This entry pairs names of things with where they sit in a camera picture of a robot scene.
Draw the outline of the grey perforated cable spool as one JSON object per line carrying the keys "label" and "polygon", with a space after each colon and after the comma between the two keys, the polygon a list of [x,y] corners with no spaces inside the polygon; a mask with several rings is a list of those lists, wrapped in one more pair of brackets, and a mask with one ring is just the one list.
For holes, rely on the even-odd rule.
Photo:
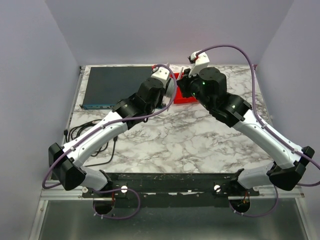
{"label": "grey perforated cable spool", "polygon": [[174,73],[169,75],[168,81],[166,83],[166,92],[165,92],[165,96],[169,98],[169,102],[166,105],[167,111],[169,110],[170,106],[174,103],[174,100],[176,98],[176,94],[178,91],[177,80],[181,79],[183,75],[183,71],[184,71],[184,67],[181,66],[177,74]]}

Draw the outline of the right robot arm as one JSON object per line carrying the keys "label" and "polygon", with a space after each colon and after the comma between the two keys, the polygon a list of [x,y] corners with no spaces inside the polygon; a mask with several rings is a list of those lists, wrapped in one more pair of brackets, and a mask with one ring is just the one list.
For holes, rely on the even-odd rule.
{"label": "right robot arm", "polygon": [[194,97],[217,121],[250,138],[273,159],[272,164],[240,169],[230,181],[231,188],[251,189],[274,185],[291,191],[298,185],[315,151],[310,146],[282,145],[269,133],[268,124],[257,119],[252,105],[241,96],[227,92],[227,77],[215,67],[205,67],[194,76],[187,68],[177,81],[184,98]]}

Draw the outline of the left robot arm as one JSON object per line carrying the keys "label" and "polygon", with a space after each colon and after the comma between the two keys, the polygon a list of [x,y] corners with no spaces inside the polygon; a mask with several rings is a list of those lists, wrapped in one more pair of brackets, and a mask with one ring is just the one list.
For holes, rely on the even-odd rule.
{"label": "left robot arm", "polygon": [[164,83],[149,77],[138,91],[117,103],[94,127],[76,139],[48,148],[48,161],[53,175],[66,191],[78,186],[100,191],[110,185],[110,178],[101,170],[85,167],[87,159],[104,144],[143,122],[147,114],[159,107],[165,95]]}

